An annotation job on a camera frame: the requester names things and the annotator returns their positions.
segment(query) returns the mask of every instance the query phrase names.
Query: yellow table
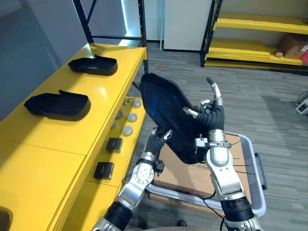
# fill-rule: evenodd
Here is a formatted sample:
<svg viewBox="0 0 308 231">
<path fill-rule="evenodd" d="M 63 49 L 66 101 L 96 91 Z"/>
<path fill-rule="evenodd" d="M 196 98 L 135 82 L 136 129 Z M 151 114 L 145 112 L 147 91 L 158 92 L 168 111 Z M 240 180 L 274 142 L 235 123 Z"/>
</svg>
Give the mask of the yellow table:
<svg viewBox="0 0 308 231">
<path fill-rule="evenodd" d="M 122 179 L 126 176 L 135 145 L 141 132 L 145 110 L 143 107 L 133 108 L 131 103 L 123 105 L 121 119 L 116 119 L 116 127 L 110 129 L 95 161 L 86 177 L 84 184 L 72 206 L 62 231 L 89 231 L 97 220 L 102 217 L 122 188 Z M 129 122 L 127 116 L 135 113 L 137 121 Z M 125 136 L 124 126 L 131 126 L 133 133 Z M 123 145 L 120 153 L 108 153 L 105 150 L 108 138 L 122 138 Z M 110 180 L 96 180 L 94 171 L 97 162 L 112 162 L 115 164 Z"/>
<path fill-rule="evenodd" d="M 72 59 L 94 54 L 117 59 L 117 72 L 108 77 L 81 74 L 64 64 L 29 95 L 59 89 L 85 94 L 91 109 L 84 119 L 71 122 L 35 116 L 22 102 L 0 123 L 0 206 L 13 212 L 12 231 L 59 230 L 63 226 L 147 58 L 146 48 L 87 44 Z"/>
</svg>

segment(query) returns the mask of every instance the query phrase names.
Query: black metal shelf frame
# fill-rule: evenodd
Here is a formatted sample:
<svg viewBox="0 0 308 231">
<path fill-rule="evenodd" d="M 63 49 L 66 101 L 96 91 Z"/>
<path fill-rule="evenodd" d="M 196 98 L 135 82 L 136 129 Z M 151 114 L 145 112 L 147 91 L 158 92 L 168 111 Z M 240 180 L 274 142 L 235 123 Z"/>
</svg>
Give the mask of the black metal shelf frame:
<svg viewBox="0 0 308 231">
<path fill-rule="evenodd" d="M 129 36 L 110 36 L 110 35 L 92 35 L 89 27 L 89 22 L 91 20 L 91 16 L 93 13 L 93 9 L 95 7 L 97 0 L 93 0 L 91 5 L 88 18 L 86 18 L 85 12 L 83 10 L 82 4 L 80 0 L 73 0 L 74 7 L 76 9 L 77 15 L 79 17 L 83 32 L 85 33 L 86 39 L 88 43 L 94 43 L 93 38 L 100 38 L 100 39 L 127 39 L 127 40 L 138 40 L 141 41 L 141 46 L 146 47 L 146 31 L 145 31 L 145 13 L 144 13 L 144 0 L 138 0 L 138 10 L 139 10 L 139 21 L 140 21 L 140 31 L 141 37 L 129 37 Z M 148 60 L 143 61 L 144 72 L 149 72 L 149 65 Z"/>
<path fill-rule="evenodd" d="M 204 67 L 205 65 L 205 56 L 208 53 L 210 48 L 213 35 L 214 35 L 214 25 L 217 22 L 221 4 L 223 0 L 212 0 L 210 12 L 208 15 L 207 24 L 205 27 L 205 33 L 202 40 L 202 45 L 200 49 L 200 66 Z"/>
</svg>

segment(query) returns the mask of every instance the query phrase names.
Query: plastic crate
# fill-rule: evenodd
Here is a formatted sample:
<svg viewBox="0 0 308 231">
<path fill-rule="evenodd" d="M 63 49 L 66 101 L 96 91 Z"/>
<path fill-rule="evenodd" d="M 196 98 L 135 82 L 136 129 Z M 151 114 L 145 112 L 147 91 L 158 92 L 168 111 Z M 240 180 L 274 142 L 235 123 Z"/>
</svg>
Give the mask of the plastic crate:
<svg viewBox="0 0 308 231">
<path fill-rule="evenodd" d="M 264 175 L 263 167 L 262 167 L 262 162 L 260 159 L 259 159 L 259 166 L 261 168 L 260 169 L 261 174 L 263 175 L 262 176 L 263 181 L 264 181 L 263 185 L 261 185 L 259 171 L 257 168 L 256 158 L 260 158 L 260 156 L 257 154 L 255 155 L 254 149 L 252 147 L 252 143 L 246 136 L 241 135 L 241 134 L 231 133 L 231 132 L 228 132 L 228 133 L 238 135 L 241 138 L 244 160 L 245 160 L 245 164 L 247 165 L 246 170 L 248 173 L 253 173 L 253 174 L 247 174 L 249 189 L 250 189 L 250 194 L 251 194 L 251 208 L 254 214 L 260 217 L 264 215 L 266 211 L 266 204 L 265 204 L 263 189 L 267 189 L 265 175 Z M 146 189 L 151 193 L 158 194 L 161 196 L 178 199 L 178 200 L 192 203 L 195 205 L 206 206 L 204 202 L 197 196 L 173 191 L 170 189 L 157 187 L 152 184 L 149 184 Z M 206 203 L 214 209 L 222 210 L 219 200 L 209 199 L 206 201 Z"/>
</svg>

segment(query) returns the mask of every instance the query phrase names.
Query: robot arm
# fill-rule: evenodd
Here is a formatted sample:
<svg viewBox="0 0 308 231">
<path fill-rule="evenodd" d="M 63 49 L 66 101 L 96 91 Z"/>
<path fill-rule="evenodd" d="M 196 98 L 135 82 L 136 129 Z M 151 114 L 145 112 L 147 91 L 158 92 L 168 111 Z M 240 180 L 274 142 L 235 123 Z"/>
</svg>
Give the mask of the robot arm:
<svg viewBox="0 0 308 231">
<path fill-rule="evenodd" d="M 205 110 L 201 110 L 201 113 L 198 113 L 184 108 L 185 112 L 192 115 L 204 126 L 205 130 L 208 130 L 207 139 L 197 138 L 195 139 L 195 145 L 197 148 L 207 150 L 204 159 L 211 170 L 211 179 L 225 213 L 225 223 L 228 230 L 263 231 L 257 216 L 252 212 L 240 178 L 233 168 L 233 158 L 229 151 L 231 144 L 227 142 L 223 130 L 224 110 L 222 96 L 214 80 L 208 78 L 207 81 L 215 95 L 214 106 L 210 109 L 210 112 L 206 113 Z"/>
<path fill-rule="evenodd" d="M 128 224 L 142 199 L 146 186 L 154 178 L 154 168 L 157 167 L 156 154 L 171 137 L 172 130 L 161 138 L 156 133 L 157 129 L 154 128 L 129 182 L 125 184 L 104 217 L 97 221 L 92 231 L 122 231 Z"/>
</svg>

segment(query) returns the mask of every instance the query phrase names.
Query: black boot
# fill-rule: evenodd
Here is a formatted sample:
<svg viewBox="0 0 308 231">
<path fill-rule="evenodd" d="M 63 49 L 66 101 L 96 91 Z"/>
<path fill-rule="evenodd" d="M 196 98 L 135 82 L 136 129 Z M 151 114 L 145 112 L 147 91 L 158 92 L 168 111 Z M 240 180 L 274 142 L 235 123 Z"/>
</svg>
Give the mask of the black boot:
<svg viewBox="0 0 308 231">
<path fill-rule="evenodd" d="M 142 229 L 142 230 L 147 230 L 148 225 L 144 221 L 141 221 L 141 222 L 138 223 L 138 228 Z"/>
<path fill-rule="evenodd" d="M 178 222 L 177 222 L 177 226 L 178 227 L 187 227 L 187 223 L 186 223 L 186 221 L 184 221 L 184 220 L 179 220 Z"/>
</svg>

